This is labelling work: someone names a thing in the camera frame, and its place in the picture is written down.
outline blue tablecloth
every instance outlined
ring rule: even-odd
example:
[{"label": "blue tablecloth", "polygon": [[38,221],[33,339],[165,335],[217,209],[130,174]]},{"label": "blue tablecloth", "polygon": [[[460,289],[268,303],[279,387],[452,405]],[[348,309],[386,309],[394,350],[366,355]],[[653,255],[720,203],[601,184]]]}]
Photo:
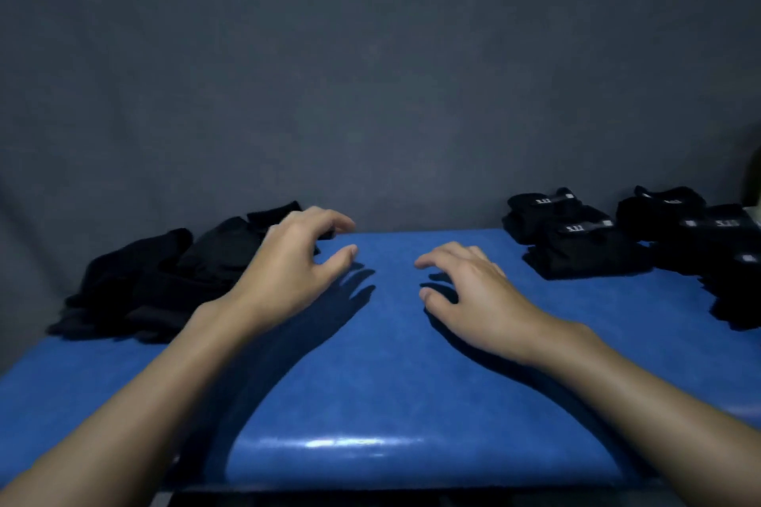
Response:
[{"label": "blue tablecloth", "polygon": [[[414,259],[477,244],[529,299],[639,365],[761,425],[759,333],[709,315],[692,277],[547,282],[500,230],[353,234],[364,268],[258,339],[214,388],[170,487],[230,490],[636,484],[652,475],[565,389],[469,352],[432,325]],[[45,339],[0,381],[0,484],[29,467],[162,347]]]}]

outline gray wall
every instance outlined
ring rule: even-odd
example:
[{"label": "gray wall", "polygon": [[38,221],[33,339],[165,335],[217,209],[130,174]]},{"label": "gray wall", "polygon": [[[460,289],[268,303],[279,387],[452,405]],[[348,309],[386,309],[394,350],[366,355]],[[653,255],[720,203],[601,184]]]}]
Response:
[{"label": "gray wall", "polygon": [[0,0],[0,363],[93,256],[292,198],[371,231],[733,200],[759,1]]}]

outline black fabric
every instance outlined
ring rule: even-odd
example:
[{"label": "black fabric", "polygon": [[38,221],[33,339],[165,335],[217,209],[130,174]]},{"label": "black fabric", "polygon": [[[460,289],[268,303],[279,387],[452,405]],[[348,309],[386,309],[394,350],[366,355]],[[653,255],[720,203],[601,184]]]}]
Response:
[{"label": "black fabric", "polygon": [[256,213],[248,213],[248,218],[251,228],[255,231],[263,231],[266,233],[267,229],[272,225],[280,223],[289,213],[300,211],[301,205],[297,200],[294,200],[287,205],[279,206],[276,209],[258,211]]},{"label": "black fabric", "polygon": [[686,217],[652,245],[654,265],[683,275],[704,275],[726,266],[740,252],[761,250],[761,231],[738,204],[709,206]]},{"label": "black fabric", "polygon": [[703,286],[717,299],[711,314],[726,320],[735,330],[761,327],[758,288],[761,285],[761,252],[739,252],[701,278]]},{"label": "black fabric", "polygon": [[542,224],[551,219],[572,218],[582,207],[570,189],[562,187],[553,195],[523,193],[508,199],[511,211],[502,217],[502,226],[520,244],[534,244]]},{"label": "black fabric", "polygon": [[537,244],[524,260],[548,280],[644,273],[652,269],[646,247],[633,242],[614,221],[591,206],[571,219],[542,223]]},{"label": "black fabric", "polygon": [[250,213],[249,220],[232,217],[195,244],[190,231],[177,229],[98,257],[47,331],[72,340],[133,336],[167,343],[199,305],[233,287],[267,229],[293,210],[300,210],[296,201]]},{"label": "black fabric", "polygon": [[701,215],[705,208],[703,197],[689,187],[653,192],[637,186],[634,196],[619,203],[616,223],[635,241],[661,241],[673,234],[681,219]]},{"label": "black fabric", "polygon": [[761,229],[738,204],[709,206],[685,216],[652,244],[656,267],[699,275],[717,297],[711,313],[735,330],[761,326]]},{"label": "black fabric", "polygon": [[262,236],[234,216],[202,235],[178,260],[176,271],[195,281],[235,282],[259,249]]}]

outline right hand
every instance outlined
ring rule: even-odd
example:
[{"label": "right hand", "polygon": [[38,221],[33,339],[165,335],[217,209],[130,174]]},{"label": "right hand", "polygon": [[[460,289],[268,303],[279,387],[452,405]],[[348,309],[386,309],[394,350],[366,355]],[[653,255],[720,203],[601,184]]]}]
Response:
[{"label": "right hand", "polygon": [[446,243],[418,257],[415,266],[436,266],[449,275],[460,298],[456,305],[427,287],[420,298],[449,330],[479,349],[531,364],[538,343],[564,325],[521,295],[478,247]]}]

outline black sock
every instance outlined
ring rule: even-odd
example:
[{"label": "black sock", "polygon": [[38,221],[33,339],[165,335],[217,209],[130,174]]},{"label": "black sock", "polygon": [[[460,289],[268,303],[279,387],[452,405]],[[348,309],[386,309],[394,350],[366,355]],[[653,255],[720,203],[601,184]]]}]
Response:
[{"label": "black sock", "polygon": [[634,196],[622,200],[616,211],[618,226],[635,241],[661,241],[687,216],[699,215],[706,202],[688,187],[653,192],[635,187]]},{"label": "black sock", "polygon": [[544,221],[560,217],[573,217],[581,208],[581,201],[569,189],[557,189],[554,195],[524,193],[508,199],[511,211],[502,217],[502,226],[521,244],[535,243]]}]

